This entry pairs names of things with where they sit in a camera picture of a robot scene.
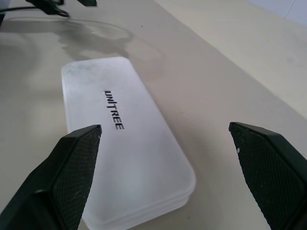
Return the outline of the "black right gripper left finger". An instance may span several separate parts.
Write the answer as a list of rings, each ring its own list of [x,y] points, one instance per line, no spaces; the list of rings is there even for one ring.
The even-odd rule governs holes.
[[[101,134],[92,125],[63,136],[0,213],[0,230],[78,230]]]

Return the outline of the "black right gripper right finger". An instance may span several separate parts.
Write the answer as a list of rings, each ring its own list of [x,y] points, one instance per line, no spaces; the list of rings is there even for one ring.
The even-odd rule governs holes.
[[[271,230],[307,230],[307,159],[282,135],[229,124],[245,182]]]

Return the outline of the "white plastic Unitree case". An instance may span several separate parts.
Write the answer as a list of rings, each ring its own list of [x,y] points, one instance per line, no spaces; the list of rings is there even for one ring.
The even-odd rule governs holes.
[[[128,230],[184,206],[195,173],[131,62],[75,61],[61,75],[68,131],[102,129],[88,229]]]

